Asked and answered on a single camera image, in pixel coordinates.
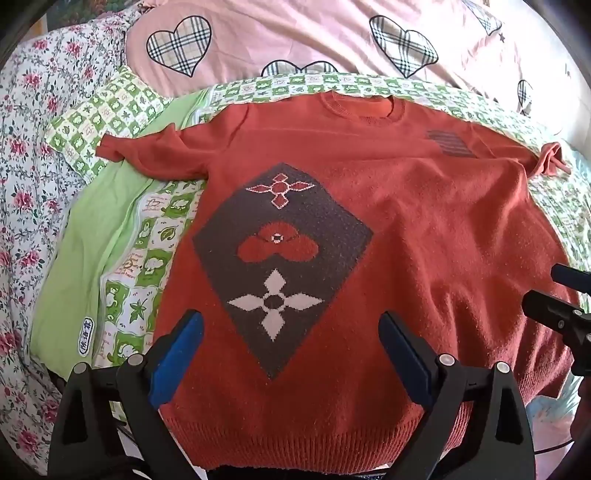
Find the right hand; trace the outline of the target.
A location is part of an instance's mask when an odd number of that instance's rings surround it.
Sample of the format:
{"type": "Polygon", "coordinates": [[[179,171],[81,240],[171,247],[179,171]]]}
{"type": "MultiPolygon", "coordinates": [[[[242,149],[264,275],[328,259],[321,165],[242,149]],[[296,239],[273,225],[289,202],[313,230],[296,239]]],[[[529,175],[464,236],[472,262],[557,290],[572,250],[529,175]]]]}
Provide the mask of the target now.
{"type": "Polygon", "coordinates": [[[577,442],[590,425],[591,419],[591,379],[585,378],[578,390],[580,402],[575,414],[575,418],[570,427],[571,437],[577,442]]]}

